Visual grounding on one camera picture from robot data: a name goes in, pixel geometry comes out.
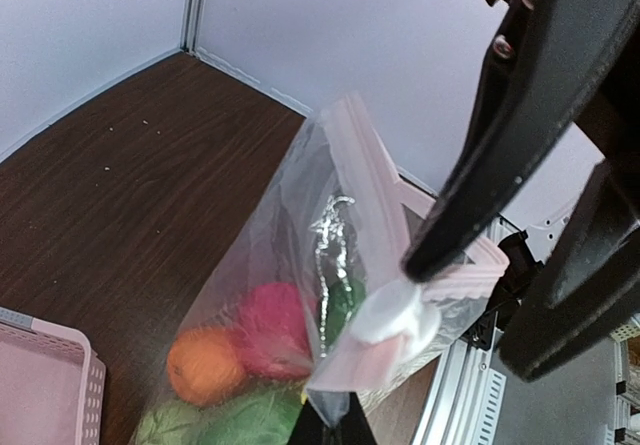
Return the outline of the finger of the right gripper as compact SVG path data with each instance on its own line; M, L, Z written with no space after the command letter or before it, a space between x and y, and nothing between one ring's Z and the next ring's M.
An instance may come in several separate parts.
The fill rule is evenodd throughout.
M639 0L511 0L485 54L463 151L405 254L410 280L433 278L502 212L638 21Z
M498 342L531 382L585 352L639 310L639 165L597 165L555 248Z

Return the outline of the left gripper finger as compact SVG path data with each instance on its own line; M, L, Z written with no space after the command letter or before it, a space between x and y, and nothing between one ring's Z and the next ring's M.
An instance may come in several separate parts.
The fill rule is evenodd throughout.
M288 439L289 445L376 445L354 392L312 392Z

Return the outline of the red toy apple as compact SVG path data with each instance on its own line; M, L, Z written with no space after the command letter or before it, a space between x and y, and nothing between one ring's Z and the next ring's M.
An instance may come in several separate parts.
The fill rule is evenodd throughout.
M261 284L237 307L233 343L245 369L276 380L307 377L313 366L306 313L317 299L287 282Z

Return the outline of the clear zip top bag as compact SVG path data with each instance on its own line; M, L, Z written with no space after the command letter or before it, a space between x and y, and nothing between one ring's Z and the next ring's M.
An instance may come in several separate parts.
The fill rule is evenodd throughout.
M509 261L481 234L433 278L412 282L401 261L433 203L400 178L359 96L308 118L177 336L220 326L234 346L243 296L261 284L292 283L317 299L306 313L312 370L303 379L276 380L245 369L232 396L197 406L203 418L196 430L227 402L262 387L296 390L302 408L312 392L354 392L366 415L459 339L481 316ZM347 278L364 284L366 298L327 347L318 306L332 284Z

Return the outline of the orange toy orange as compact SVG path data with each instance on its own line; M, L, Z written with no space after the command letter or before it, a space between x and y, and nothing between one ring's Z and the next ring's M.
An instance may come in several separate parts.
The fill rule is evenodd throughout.
M167 356L167 375L177 396L199 407L225 401L247 377L230 332L220 326L180 333Z

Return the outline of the green toy cucumber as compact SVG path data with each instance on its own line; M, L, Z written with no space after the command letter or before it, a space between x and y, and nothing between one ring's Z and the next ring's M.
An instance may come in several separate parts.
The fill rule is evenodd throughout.
M326 304L318 306L318 325L327 347L337 340L365 298L364 284L354 278L337 281L328 288Z

